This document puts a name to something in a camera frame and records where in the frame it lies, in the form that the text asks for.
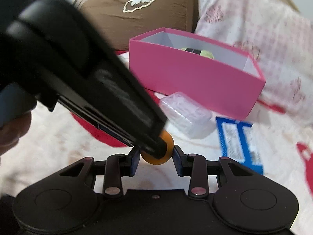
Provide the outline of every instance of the orange round object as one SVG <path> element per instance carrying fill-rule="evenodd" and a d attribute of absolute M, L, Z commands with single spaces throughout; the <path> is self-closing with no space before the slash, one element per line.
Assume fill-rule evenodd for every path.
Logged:
<path fill-rule="evenodd" d="M 161 139 L 163 139 L 167 145 L 167 150 L 165 155 L 161 159 L 156 159 L 152 157 L 151 155 L 147 154 L 146 152 L 141 151 L 140 155 L 141 157 L 150 164 L 153 165 L 160 165 L 166 163 L 173 155 L 173 149 L 174 149 L 174 140 L 172 136 L 165 130 L 161 132 L 160 135 Z"/>

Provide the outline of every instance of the white pillow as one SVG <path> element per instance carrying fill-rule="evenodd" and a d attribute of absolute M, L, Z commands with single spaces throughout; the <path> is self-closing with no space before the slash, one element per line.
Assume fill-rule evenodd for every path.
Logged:
<path fill-rule="evenodd" d="M 196 34 L 246 50 L 266 85 L 261 99 L 313 124 L 313 24 L 278 0 L 199 0 Z"/>

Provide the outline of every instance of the open box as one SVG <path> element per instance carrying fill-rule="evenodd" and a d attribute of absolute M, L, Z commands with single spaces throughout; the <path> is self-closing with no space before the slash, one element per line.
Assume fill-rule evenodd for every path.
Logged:
<path fill-rule="evenodd" d="M 214 59 L 180 48 L 207 50 Z M 145 88 L 166 95 L 181 91 L 207 109 L 239 120 L 247 117 L 265 85 L 248 53 L 169 28 L 130 39 L 129 66 Z"/>

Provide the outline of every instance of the transparent plastic container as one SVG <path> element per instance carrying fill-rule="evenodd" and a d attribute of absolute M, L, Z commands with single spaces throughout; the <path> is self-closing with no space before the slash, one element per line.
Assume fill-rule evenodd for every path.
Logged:
<path fill-rule="evenodd" d="M 202 135 L 210 126 L 212 112 L 182 92 L 163 97 L 159 106 L 168 120 L 189 138 Z"/>

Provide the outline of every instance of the blue and white packet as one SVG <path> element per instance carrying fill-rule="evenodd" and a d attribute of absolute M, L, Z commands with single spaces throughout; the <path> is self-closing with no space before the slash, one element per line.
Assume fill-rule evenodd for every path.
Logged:
<path fill-rule="evenodd" d="M 223 117 L 216 117 L 216 124 L 223 156 L 263 175 L 260 154 L 252 137 L 252 124 Z"/>

